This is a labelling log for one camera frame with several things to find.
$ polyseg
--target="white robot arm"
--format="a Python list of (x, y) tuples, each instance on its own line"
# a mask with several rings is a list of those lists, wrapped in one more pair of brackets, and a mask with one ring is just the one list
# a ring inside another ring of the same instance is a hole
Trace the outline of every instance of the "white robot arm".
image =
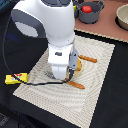
[(72, 0), (20, 1), (13, 8), (11, 16), (24, 35), (48, 39), (48, 63), (54, 77), (64, 80), (69, 56), (74, 50), (75, 18)]

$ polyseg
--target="placemat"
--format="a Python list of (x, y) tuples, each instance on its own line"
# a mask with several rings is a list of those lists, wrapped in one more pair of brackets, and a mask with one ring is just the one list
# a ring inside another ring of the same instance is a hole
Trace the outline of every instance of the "placemat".
[[(85, 86), (78, 89), (68, 84), (28, 86), (21, 84), (14, 95), (59, 116), (81, 128), (89, 128), (100, 90), (114, 50), (113, 44), (75, 35), (74, 47), (79, 55), (95, 58), (97, 63), (81, 60), (82, 71), (72, 81)], [(28, 82), (58, 81), (44, 75), (51, 71), (48, 49), (28, 75)]]

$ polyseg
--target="wire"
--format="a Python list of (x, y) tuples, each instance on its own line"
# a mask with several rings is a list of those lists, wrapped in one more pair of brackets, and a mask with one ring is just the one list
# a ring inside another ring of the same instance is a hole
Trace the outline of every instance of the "wire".
[(14, 3), (19, 2), (19, 1), (14, 1), (14, 0), (4, 0), (4, 1), (9, 1), (9, 2), (14, 2)]
[(11, 70), (9, 69), (9, 67), (8, 67), (8, 65), (7, 65), (7, 63), (6, 63), (5, 54), (4, 54), (4, 53), (5, 53), (5, 51), (4, 51), (4, 50), (5, 50), (5, 45), (4, 45), (4, 44), (5, 44), (6, 34), (7, 34), (7, 30), (8, 30), (10, 21), (11, 21), (11, 15), (10, 15), (9, 18), (8, 18), (7, 25), (6, 25), (5, 32), (4, 32), (3, 43), (2, 43), (2, 53), (3, 53), (4, 63), (5, 63), (5, 65), (6, 65), (8, 71), (11, 73), (11, 75), (12, 75), (16, 80), (20, 81), (21, 83), (27, 84), (27, 85), (34, 85), (34, 86), (37, 86), (37, 85), (45, 85), (45, 84), (63, 84), (63, 83), (69, 82), (69, 81), (72, 79), (72, 77), (73, 77), (73, 75), (74, 75), (75, 69), (69, 69), (69, 70), (68, 70), (68, 71), (69, 71), (69, 79), (66, 80), (66, 81), (62, 81), (62, 82), (47, 82), (47, 83), (33, 84), (33, 83), (24, 82), (24, 81), (20, 80), (18, 77), (16, 77), (16, 76), (11, 72)]
[(16, 2), (16, 3), (17, 3), (17, 2), (19, 2), (20, 0), (17, 0), (17, 1), (14, 1), (14, 0), (4, 0), (4, 1), (9, 1), (9, 2), (14, 2), (14, 3)]

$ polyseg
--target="black table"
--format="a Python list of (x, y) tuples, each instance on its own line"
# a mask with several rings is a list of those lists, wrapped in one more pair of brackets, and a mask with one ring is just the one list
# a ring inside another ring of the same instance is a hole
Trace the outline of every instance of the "black table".
[[(52, 128), (78, 128), (54, 114), (13, 95), (19, 84), (6, 85), (10, 74), (2, 58), (2, 38), (10, 11), (0, 17), (0, 104), (31, 116)], [(75, 31), (76, 35), (114, 44), (115, 49), (100, 92), (90, 128), (128, 128), (128, 44)], [(7, 64), (13, 73), (29, 73), (48, 47), (47, 39), (22, 35), (11, 21), (5, 43)]]

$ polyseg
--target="orange handle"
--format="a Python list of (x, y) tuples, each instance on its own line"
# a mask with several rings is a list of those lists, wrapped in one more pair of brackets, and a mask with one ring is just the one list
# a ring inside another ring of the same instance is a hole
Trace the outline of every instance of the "orange handle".
[(74, 87), (77, 87), (77, 88), (79, 88), (79, 89), (85, 89), (85, 87), (84, 87), (83, 85), (78, 84), (78, 83), (73, 82), (73, 81), (69, 81), (69, 82), (67, 82), (67, 84), (72, 85), (72, 86), (74, 86)]
[(97, 62), (97, 59), (93, 59), (93, 58), (90, 58), (90, 57), (86, 57), (86, 56), (78, 56), (80, 59), (83, 59), (83, 60), (87, 60), (87, 61), (91, 61), (93, 63), (96, 63)]

